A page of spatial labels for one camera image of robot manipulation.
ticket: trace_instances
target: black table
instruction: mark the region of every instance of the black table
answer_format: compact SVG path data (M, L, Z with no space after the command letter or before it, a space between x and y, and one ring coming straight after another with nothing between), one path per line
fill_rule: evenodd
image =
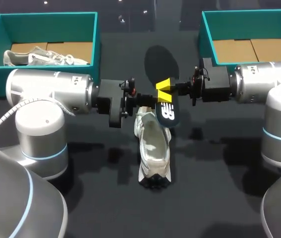
M101 78L136 78L153 93L144 55L153 45L168 49L180 77L198 63L197 32L102 34ZM181 124L171 140L172 184L149 190L138 184L134 119L108 128L108 117L67 118L74 184L65 195L69 238L264 238L260 203L278 175L260 155L263 106L235 102L191 106L180 98ZM0 117L9 109L0 101ZM17 143L14 118L0 127L0 147Z

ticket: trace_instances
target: black surface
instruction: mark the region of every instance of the black surface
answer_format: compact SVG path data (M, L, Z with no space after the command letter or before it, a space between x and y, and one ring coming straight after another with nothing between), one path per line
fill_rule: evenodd
M155 11L151 0L43 2L0 0L0 12L98 11L101 77L134 76L140 93L155 92L144 68L151 46L172 53L180 78L192 76L199 63L197 32L179 30L197 30L201 10L281 5L280 0L165 0ZM263 107L201 101L192 107L188 97L179 103L181 123L170 142L172 184L161 191L138 184L135 117L124 120L122 129L108 128L105 115L67 117L74 177L73 183L61 182L61 190L69 208L68 238L265 237L260 203L278 175L260 156ZM8 109L0 101L0 117ZM0 127L0 147L15 143L12 117Z

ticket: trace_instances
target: silver robot arm segment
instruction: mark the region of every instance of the silver robot arm segment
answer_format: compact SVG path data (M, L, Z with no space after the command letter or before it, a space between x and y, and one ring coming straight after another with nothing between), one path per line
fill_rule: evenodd
M8 76L6 96L11 106L25 99L52 98L75 114L86 114L92 108L93 84L87 74L15 69Z
M195 98L203 102L266 102L271 89L281 84L281 62L238 65L230 74L226 66L213 66L203 58L193 76Z
M269 91L281 84L281 62L239 65L231 78L237 102L265 103Z

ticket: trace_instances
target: gray sneaker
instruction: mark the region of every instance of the gray sneaker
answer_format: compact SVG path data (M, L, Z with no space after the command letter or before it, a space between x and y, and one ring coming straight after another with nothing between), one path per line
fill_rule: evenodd
M86 65L82 59L76 59L72 55L60 55L53 51L46 51L36 46L28 53L15 53L5 51L3 54L3 65Z

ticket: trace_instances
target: gray robot base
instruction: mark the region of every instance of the gray robot base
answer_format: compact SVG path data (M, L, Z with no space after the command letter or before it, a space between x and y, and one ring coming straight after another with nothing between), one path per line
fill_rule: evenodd
M68 168L67 145L59 153L46 158L30 158L22 152L20 145L4 147L0 150L23 167L48 181L58 179Z

